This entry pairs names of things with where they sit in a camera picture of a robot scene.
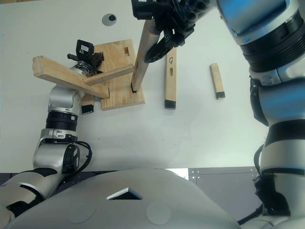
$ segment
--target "wooden plank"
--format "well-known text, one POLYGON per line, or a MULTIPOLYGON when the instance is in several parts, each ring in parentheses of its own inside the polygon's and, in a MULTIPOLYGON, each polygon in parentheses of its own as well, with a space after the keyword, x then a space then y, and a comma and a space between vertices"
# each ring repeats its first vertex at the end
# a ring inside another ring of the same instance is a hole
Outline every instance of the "wooden plank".
POLYGON ((224 99, 225 98, 224 86, 223 86, 223 82, 221 80, 218 64, 216 64, 216 63, 211 64, 210 70, 211 70, 214 89, 215 89, 215 93, 216 93, 216 99, 224 99))
POLYGON ((177 49, 166 55, 165 108, 176 109, 177 101, 177 49))
MULTIPOLYGON (((94 51, 104 53, 104 61, 99 67, 99 70, 103 72, 121 68, 128 64, 134 64, 135 62, 132 40, 95 45, 94 51)), ((101 99, 103 110, 145 103, 142 87, 139 88, 137 93, 132 93, 131 78, 132 73, 129 73, 100 83, 108 87, 110 91, 109 99, 101 99)))
POLYGON ((158 42, 159 37, 160 33, 156 30, 154 20, 146 20, 135 62, 135 71, 132 75, 132 90, 134 92, 139 90, 149 65, 144 61, 146 53, 154 44, 158 42))
POLYGON ((85 94, 81 99, 81 113, 83 115, 94 112, 94 95, 85 94))
POLYGON ((33 71, 34 76, 37 78, 58 83, 100 98, 109 98, 108 87, 101 84, 88 86, 83 82, 83 79, 86 79, 86 76, 44 56, 33 58, 33 71))
POLYGON ((132 73, 134 71, 134 67, 133 64, 128 64, 122 68, 117 68, 117 69, 113 69, 109 72, 105 72, 105 73, 101 73, 101 74, 97 74, 94 76, 91 76, 87 79, 84 79, 84 83, 87 85, 94 85, 97 83, 101 83, 107 80, 111 80, 114 79, 115 77, 119 77, 122 75, 126 75, 129 73, 132 73))

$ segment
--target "white tabletop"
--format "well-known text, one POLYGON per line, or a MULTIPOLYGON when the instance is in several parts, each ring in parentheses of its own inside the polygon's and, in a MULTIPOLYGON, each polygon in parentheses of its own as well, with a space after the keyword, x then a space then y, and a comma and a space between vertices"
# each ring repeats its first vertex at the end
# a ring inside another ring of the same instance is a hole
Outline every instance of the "white tabletop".
MULTIPOLYGON (((137 49, 143 21, 130 0, 43 0, 0 6, 0 172, 32 169, 45 127, 53 83, 34 78, 32 58, 44 55, 71 67, 77 39, 93 44, 131 38, 137 49), (118 21, 102 24, 106 13, 118 21)), ((79 140, 93 149, 88 170, 133 167, 252 166, 267 128, 253 118, 248 63, 217 10, 201 19, 178 49, 176 110, 164 108, 165 60, 151 64, 143 81, 146 104, 79 118, 79 140), (209 66, 218 63, 226 98, 215 99, 209 66)))

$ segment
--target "wooden peg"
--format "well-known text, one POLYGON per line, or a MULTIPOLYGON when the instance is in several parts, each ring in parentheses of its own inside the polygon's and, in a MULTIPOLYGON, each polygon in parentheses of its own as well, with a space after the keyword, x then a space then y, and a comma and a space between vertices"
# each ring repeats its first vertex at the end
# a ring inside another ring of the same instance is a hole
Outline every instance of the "wooden peg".
POLYGON ((101 82, 105 82, 107 80, 114 79, 115 77, 119 77, 119 76, 122 76, 122 75, 132 73, 133 71, 134 71, 133 65, 128 64, 124 67, 116 68, 116 69, 113 69, 109 72, 105 72, 105 73, 101 73, 101 74, 91 76, 87 79, 84 79, 83 81, 87 85, 94 85, 94 84, 97 84, 97 83, 101 83, 101 82))
POLYGON ((177 100, 177 49, 166 55, 165 108, 176 109, 177 100))
POLYGON ((132 75, 132 92, 134 93, 139 90, 149 65, 149 63, 145 63, 146 53, 158 42, 159 37, 160 33, 156 29, 154 20, 146 20, 142 31, 137 59, 135 61, 135 71, 132 75))
POLYGON ((81 113, 83 115, 94 112, 94 95, 85 94, 81 99, 81 113))
POLYGON ((216 99, 224 99, 225 98, 224 86, 223 86, 223 82, 221 80, 218 64, 216 64, 216 63, 211 64, 210 70, 211 70, 214 89, 215 89, 215 93, 216 93, 216 99))

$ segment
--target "silver robot arm segment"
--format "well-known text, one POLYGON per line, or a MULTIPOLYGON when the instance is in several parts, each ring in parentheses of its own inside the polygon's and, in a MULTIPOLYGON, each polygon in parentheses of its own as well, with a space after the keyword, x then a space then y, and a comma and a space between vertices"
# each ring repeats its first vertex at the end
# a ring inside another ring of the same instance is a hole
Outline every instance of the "silver robot arm segment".
POLYGON ((41 131, 32 171, 15 175, 0 187, 0 228, 24 211, 49 198, 79 167, 77 118, 81 97, 56 85, 51 93, 46 128, 41 131))

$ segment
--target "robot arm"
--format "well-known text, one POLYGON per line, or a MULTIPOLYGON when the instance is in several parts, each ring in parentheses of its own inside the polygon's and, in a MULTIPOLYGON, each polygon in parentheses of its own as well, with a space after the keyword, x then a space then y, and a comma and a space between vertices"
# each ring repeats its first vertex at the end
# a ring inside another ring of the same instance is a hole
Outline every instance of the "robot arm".
POLYGON ((154 18, 156 28, 164 31, 164 38, 147 52, 146 62, 183 45, 196 21, 217 4, 250 65, 254 117, 269 126, 261 176, 255 181, 257 194, 269 215, 304 217, 300 187, 305 184, 305 24, 298 1, 132 0, 132 4, 136 18, 154 18))
MULTIPOLYGON (((73 56, 78 63, 71 69, 86 76, 97 73, 92 63, 88 64, 78 57, 73 56)), ((93 58, 94 63, 99 65, 102 57, 97 53, 93 58)), ((89 164, 91 148, 87 143, 79 142, 76 133, 82 95, 82 92, 61 85, 52 89, 46 127, 41 131, 33 157, 34 169, 17 174, 0 187, 0 228, 48 199, 60 184, 75 177, 89 164), (77 145, 89 150, 80 168, 80 149, 77 145)))
MULTIPOLYGON (((183 45, 196 21, 218 6, 250 64, 254 116, 270 127, 262 152, 261 176, 255 182, 257 194, 265 214, 290 217, 294 225, 288 222, 284 227, 297 228, 297 219, 305 217, 305 24, 298 1, 132 0, 132 6, 138 19, 154 18, 156 28, 164 31, 164 38, 148 51, 146 62, 183 45)), ((84 69, 87 67, 76 67, 77 71, 84 69)), ((79 102, 74 90, 61 86, 52 90, 46 128, 33 159, 34 170, 20 173, 0 187, 0 227, 48 198, 63 180, 90 161, 91 153, 78 168, 80 153, 75 143, 79 102)), ((78 143, 91 151, 85 143, 78 143)))

